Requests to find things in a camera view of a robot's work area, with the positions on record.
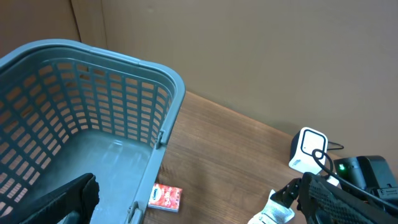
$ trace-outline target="basket bottom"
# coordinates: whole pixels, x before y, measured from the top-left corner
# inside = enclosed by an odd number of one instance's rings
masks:
[[[151,151],[141,142],[97,130],[82,131],[55,156],[25,202],[91,172],[99,183],[99,204],[91,223],[123,223]]]

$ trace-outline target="white device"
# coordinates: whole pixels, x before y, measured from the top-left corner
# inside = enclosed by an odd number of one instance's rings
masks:
[[[320,149],[326,153],[327,147],[328,138],[323,133],[308,127],[302,128],[292,140],[289,167],[302,173],[318,174],[321,167],[313,159],[312,151]],[[319,161],[325,165],[326,157],[320,152],[315,155],[321,157]]]

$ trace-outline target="red card box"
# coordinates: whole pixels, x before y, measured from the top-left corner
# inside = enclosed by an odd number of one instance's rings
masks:
[[[154,184],[150,199],[149,208],[158,208],[171,212],[178,212],[180,208],[182,189],[162,184]]]

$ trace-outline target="wooden table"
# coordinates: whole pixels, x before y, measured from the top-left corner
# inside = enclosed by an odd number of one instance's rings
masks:
[[[148,208],[144,223],[247,223],[271,189],[302,176],[288,167],[291,140],[187,92],[158,176],[160,184],[183,189],[180,211]],[[305,223],[296,205],[290,223]]]

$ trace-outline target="gray plastic basket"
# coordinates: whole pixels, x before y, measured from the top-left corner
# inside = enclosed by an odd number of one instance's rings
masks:
[[[140,223],[184,94],[163,65],[79,42],[12,51],[0,59],[0,215],[92,172],[91,221]]]

